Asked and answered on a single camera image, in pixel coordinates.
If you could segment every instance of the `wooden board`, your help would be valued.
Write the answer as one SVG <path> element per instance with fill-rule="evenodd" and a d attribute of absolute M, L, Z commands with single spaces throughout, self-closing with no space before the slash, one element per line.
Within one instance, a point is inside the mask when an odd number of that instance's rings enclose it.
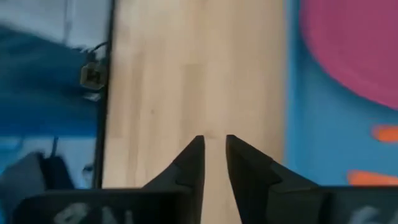
<path fill-rule="evenodd" d="M 143 186 L 203 134 L 202 223 L 240 223 L 225 136 L 282 157 L 283 1 L 120 0 L 116 12 L 103 186 Z"/>

